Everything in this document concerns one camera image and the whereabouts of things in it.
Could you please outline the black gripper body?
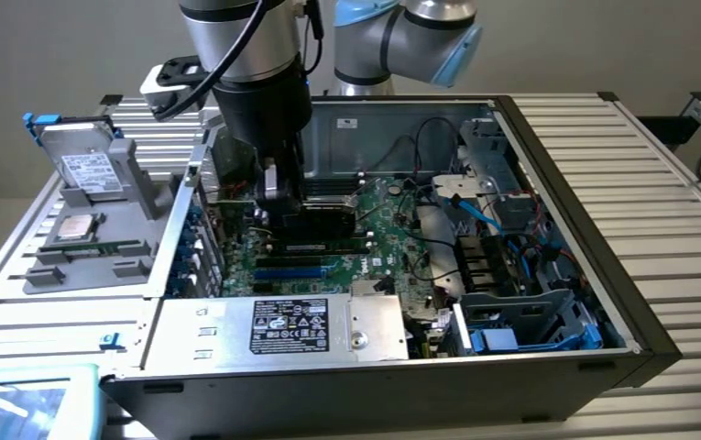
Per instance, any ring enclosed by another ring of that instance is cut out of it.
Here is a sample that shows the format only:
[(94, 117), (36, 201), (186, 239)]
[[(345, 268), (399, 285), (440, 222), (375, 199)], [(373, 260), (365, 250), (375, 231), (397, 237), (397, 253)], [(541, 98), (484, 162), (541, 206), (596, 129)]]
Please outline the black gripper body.
[(301, 130), (313, 116), (304, 67), (293, 63), (253, 82), (221, 81), (213, 95), (233, 137), (256, 149), (256, 202), (271, 230), (296, 237), (308, 225)]

